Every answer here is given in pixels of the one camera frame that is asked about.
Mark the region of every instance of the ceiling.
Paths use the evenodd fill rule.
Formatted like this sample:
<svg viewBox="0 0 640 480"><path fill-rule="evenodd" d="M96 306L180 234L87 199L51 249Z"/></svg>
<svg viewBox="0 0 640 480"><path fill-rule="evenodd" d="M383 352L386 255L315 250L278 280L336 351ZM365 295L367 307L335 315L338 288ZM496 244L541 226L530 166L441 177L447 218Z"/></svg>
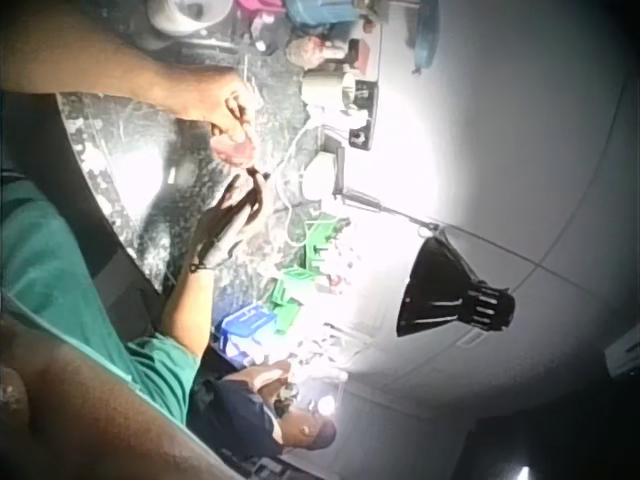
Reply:
<svg viewBox="0 0 640 480"><path fill-rule="evenodd" d="M390 8L374 148L347 161L353 188L450 225L483 279L515 289L515 319L466 348L462 324L397 339L421 239L369 218L352 323L374 340L350 370L432 409L495 414L606 375L602 349L638 319L639 89L596 10L481 3L440 2L435 62L419 77L406 39L416 11Z"/></svg>

